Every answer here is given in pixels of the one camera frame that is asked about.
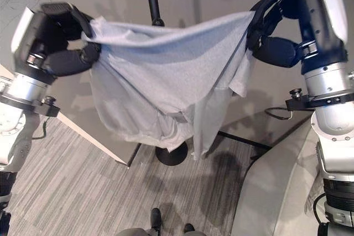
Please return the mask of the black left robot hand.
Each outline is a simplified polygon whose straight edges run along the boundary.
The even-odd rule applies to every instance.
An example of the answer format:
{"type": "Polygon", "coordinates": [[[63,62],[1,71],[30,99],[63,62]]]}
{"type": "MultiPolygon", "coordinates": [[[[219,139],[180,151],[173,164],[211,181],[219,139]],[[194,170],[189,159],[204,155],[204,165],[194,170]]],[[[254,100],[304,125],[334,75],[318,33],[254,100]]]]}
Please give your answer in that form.
{"type": "Polygon", "coordinates": [[[89,70],[101,46],[88,41],[70,50],[82,35],[93,38],[92,17],[66,2],[43,3],[38,11],[25,8],[11,42],[14,70],[44,83],[89,70]]]}

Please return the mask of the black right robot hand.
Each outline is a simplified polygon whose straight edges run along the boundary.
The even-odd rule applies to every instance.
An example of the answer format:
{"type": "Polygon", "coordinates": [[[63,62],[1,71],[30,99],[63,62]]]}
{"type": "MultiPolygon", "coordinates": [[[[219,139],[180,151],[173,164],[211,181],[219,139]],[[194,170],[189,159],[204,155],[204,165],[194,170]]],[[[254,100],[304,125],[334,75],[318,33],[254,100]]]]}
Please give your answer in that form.
{"type": "Polygon", "coordinates": [[[345,42],[332,26],[325,0],[260,0],[251,10],[247,45],[252,55],[267,64],[291,68],[301,62],[301,73],[347,62],[345,42]],[[301,43],[273,37],[283,18],[299,22],[301,43]]]}

